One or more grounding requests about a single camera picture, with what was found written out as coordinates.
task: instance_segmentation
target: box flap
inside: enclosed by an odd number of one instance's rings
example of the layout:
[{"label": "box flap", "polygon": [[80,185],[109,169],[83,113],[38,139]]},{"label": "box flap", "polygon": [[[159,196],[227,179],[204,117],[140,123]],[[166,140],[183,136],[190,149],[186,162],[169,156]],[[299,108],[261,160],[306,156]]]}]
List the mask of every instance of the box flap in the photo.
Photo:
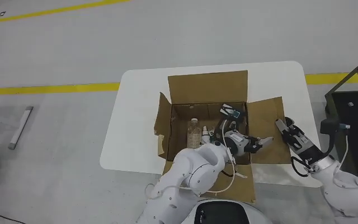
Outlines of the box flap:
[{"label": "box flap", "polygon": [[159,97],[159,108],[156,123],[154,124],[154,134],[158,136],[158,156],[165,159],[167,158],[168,152],[171,108],[172,105],[169,103],[164,94],[161,93]]},{"label": "box flap", "polygon": [[[164,166],[163,175],[170,170],[173,162],[166,161]],[[226,190],[225,192],[214,194],[214,193],[205,193],[202,195],[204,198],[219,198],[226,200],[237,200],[240,202],[254,203],[255,198],[255,189],[253,185],[253,176],[251,165],[236,165],[236,170],[247,176],[246,179],[235,177],[233,185]],[[224,169],[227,173],[231,174],[233,172],[231,165],[227,165]],[[214,183],[214,186],[210,189],[211,191],[218,191],[225,189],[231,182],[231,178],[225,176],[220,172],[218,179]]]},{"label": "box flap", "polygon": [[251,102],[247,104],[249,135],[266,138],[272,136],[274,141],[266,148],[252,154],[253,164],[290,164],[290,150],[283,142],[276,127],[276,119],[284,120],[282,97]]},{"label": "box flap", "polygon": [[247,71],[168,77],[172,104],[247,101]]}]

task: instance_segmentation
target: water bottle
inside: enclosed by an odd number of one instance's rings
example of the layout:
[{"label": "water bottle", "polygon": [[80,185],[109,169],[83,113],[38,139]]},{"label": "water bottle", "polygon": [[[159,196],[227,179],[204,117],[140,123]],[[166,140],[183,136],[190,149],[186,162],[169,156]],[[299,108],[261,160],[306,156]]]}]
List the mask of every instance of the water bottle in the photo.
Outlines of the water bottle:
[{"label": "water bottle", "polygon": [[199,148],[201,141],[201,128],[197,118],[192,118],[188,127],[187,148]]}]

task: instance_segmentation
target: white pipe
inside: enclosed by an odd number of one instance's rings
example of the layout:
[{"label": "white pipe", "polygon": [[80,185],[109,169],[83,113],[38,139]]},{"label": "white pipe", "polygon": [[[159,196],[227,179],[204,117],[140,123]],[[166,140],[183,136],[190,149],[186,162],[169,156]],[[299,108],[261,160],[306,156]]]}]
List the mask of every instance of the white pipe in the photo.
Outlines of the white pipe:
[{"label": "white pipe", "polygon": [[33,106],[28,106],[28,107],[26,108],[25,112],[23,112],[22,118],[21,118],[21,120],[20,120],[20,126],[19,126],[19,128],[16,130],[16,132],[15,132],[15,134],[13,135],[13,137],[12,137],[12,139],[11,139],[11,141],[10,141],[10,144],[9,144],[9,146],[8,146],[8,149],[9,149],[9,150],[14,150],[14,149],[15,149],[16,144],[17,144],[17,140],[18,140],[18,138],[20,137],[21,132],[22,132],[22,130],[23,130],[23,128],[24,128],[24,126],[25,126],[25,124],[26,124],[26,122],[27,122],[27,119],[29,118],[30,113],[31,113],[31,111],[32,111],[33,108],[34,108]]}]

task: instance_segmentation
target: cable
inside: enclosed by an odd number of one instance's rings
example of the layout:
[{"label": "cable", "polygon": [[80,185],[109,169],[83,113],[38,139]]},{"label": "cable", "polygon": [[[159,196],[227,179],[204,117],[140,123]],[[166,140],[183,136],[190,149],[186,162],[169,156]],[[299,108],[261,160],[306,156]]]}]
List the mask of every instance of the cable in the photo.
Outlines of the cable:
[{"label": "cable", "polygon": [[[235,166],[236,164],[235,161],[234,161],[234,158],[233,156],[231,155],[231,152],[230,152],[230,149],[227,147],[226,145],[226,141],[225,141],[225,137],[224,137],[224,127],[225,127],[225,124],[228,120],[225,120],[224,123],[223,123],[223,128],[222,128],[222,137],[223,137],[223,140],[224,140],[224,145],[225,145],[225,148],[226,148],[226,152],[228,153],[228,156],[230,158],[230,161],[231,161],[231,165],[233,166],[233,174],[235,174]],[[218,193],[221,193],[221,192],[224,192],[226,191],[227,189],[229,189],[231,187],[231,185],[233,185],[234,183],[234,180],[235,180],[235,175],[233,175],[233,178],[231,179],[231,183],[229,184],[229,186],[227,186],[224,190],[218,190],[218,191],[211,191],[211,190],[208,190],[207,192],[209,193],[214,193],[214,194],[218,194]]]},{"label": "cable", "polygon": [[345,161],[346,156],[347,156],[347,154],[348,154],[348,149],[349,149],[349,145],[348,145],[348,135],[346,135],[346,152],[345,152],[345,154],[344,154],[344,156],[343,156],[342,162],[337,166],[335,172],[333,173],[333,183],[334,183],[336,186],[340,187],[340,188],[344,188],[344,189],[356,189],[356,188],[358,188],[358,186],[355,186],[355,187],[352,187],[352,188],[348,188],[348,187],[343,187],[342,185],[337,184],[337,182],[336,182],[336,174],[341,170],[341,166],[342,166],[343,162]]},{"label": "cable", "polygon": [[229,178],[232,178],[232,177],[235,175],[235,173],[233,173],[233,174],[228,174],[228,173],[225,172],[224,170],[222,170],[222,173],[223,173],[225,176],[229,177]]},{"label": "cable", "polygon": [[147,186],[145,186],[145,188],[144,188],[144,195],[146,196],[146,198],[150,198],[150,196],[147,195],[147,188],[148,188],[148,186],[153,186],[153,187],[155,187],[154,184],[147,184]]},{"label": "cable", "polygon": [[299,160],[298,158],[294,157],[294,156],[291,156],[291,165],[292,165],[292,168],[294,169],[294,171],[301,177],[303,178],[306,178],[309,174],[309,172],[307,174],[301,174],[297,169],[296,169],[296,166],[295,166],[295,163],[294,161],[297,161],[298,163],[300,163],[301,165],[305,166],[308,170],[311,170],[312,168],[310,166],[308,166],[307,164],[305,164],[302,160]]},{"label": "cable", "polygon": [[26,224],[26,223],[24,223],[24,222],[20,222],[20,221],[18,221],[18,220],[13,220],[13,219],[8,218],[8,217],[5,217],[5,216],[1,216],[1,215],[0,215],[0,217],[4,218],[4,219],[6,219],[6,220],[13,221],[13,222],[18,222],[18,223],[21,223],[21,224]]}]

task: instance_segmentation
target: small object in box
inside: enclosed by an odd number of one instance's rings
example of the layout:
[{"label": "small object in box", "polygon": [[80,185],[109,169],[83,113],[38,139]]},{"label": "small object in box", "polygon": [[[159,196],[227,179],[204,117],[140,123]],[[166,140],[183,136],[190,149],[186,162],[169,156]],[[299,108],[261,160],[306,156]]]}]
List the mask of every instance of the small object in box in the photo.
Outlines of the small object in box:
[{"label": "small object in box", "polygon": [[187,147],[199,148],[201,142],[201,128],[197,121],[197,118],[192,118],[188,127],[187,133]]},{"label": "small object in box", "polygon": [[214,130],[209,130],[209,135],[212,137],[214,136]]},{"label": "small object in box", "polygon": [[210,143],[210,135],[209,135],[209,132],[208,132],[206,126],[204,126],[202,128],[202,137],[201,137],[201,139],[202,139],[202,142],[204,144]]},{"label": "small object in box", "polygon": [[229,125],[229,129],[230,130],[237,130],[235,121],[231,122],[231,124]]},{"label": "small object in box", "polygon": [[240,111],[235,110],[232,106],[229,106],[227,104],[223,104],[222,108],[220,109],[220,112],[225,116],[233,116],[236,119],[238,119],[240,116]]}]

